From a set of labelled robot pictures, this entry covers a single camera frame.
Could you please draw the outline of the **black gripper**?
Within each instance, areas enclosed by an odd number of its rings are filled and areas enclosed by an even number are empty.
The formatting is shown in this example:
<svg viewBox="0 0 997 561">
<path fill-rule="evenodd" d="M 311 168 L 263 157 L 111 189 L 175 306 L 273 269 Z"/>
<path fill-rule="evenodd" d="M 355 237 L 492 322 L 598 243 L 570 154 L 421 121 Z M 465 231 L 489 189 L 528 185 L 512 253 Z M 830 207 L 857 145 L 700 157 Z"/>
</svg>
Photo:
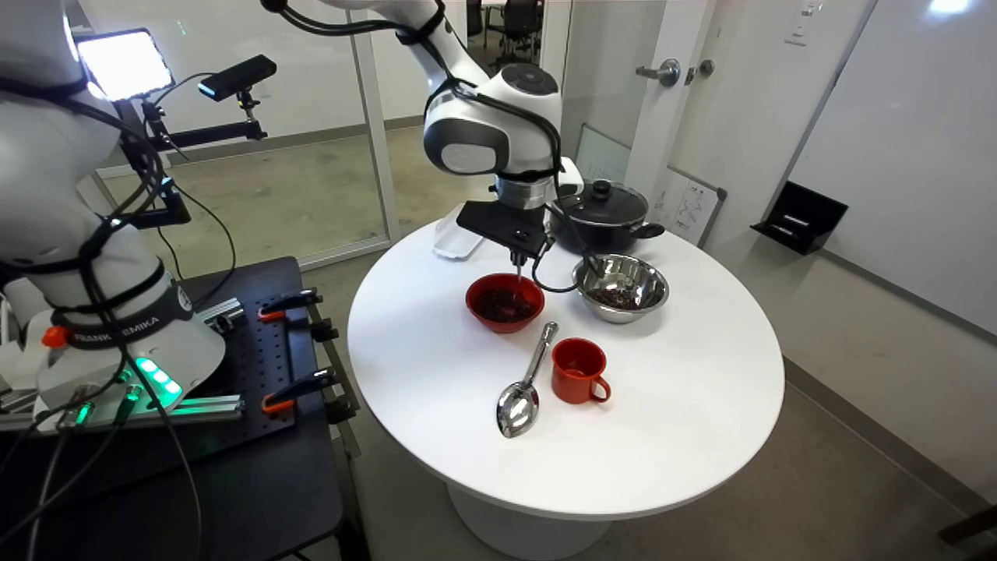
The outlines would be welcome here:
<svg viewBox="0 0 997 561">
<path fill-rule="evenodd" d="M 475 237 L 504 247 L 518 260 L 538 260 L 548 243 L 545 210 L 465 203 L 458 213 L 458 224 Z"/>
</svg>

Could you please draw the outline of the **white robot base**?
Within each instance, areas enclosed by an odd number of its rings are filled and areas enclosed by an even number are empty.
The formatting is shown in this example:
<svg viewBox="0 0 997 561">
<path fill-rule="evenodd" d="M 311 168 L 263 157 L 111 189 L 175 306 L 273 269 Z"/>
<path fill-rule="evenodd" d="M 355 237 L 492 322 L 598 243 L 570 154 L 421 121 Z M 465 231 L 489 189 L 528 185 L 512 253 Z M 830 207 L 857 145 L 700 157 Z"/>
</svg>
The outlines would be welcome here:
<svg viewBox="0 0 997 561">
<path fill-rule="evenodd" d="M 0 0 L 0 266 L 47 303 L 15 369 L 48 409 L 114 380 L 175 405 L 225 361 L 130 219 L 81 192 L 121 141 L 66 0 Z"/>
</svg>

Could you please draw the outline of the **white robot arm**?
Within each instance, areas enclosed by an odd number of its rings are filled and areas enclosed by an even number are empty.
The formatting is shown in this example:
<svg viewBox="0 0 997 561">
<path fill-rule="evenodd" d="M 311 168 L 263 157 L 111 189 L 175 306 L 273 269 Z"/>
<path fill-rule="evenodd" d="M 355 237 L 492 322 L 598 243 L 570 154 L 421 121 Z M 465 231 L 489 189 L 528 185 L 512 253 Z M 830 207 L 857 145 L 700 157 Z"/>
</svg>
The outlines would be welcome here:
<svg viewBox="0 0 997 561">
<path fill-rule="evenodd" d="M 548 243 L 545 203 L 561 173 L 561 89 L 532 62 L 487 70 L 445 17 L 445 0 L 324 0 L 371 10 L 361 21 L 317 21 L 289 0 L 261 0 L 298 31 L 349 36 L 391 31 L 425 78 L 424 157 L 447 173 L 489 173 L 496 197 L 465 203 L 458 224 L 512 253 L 515 266 L 538 260 Z"/>
</svg>

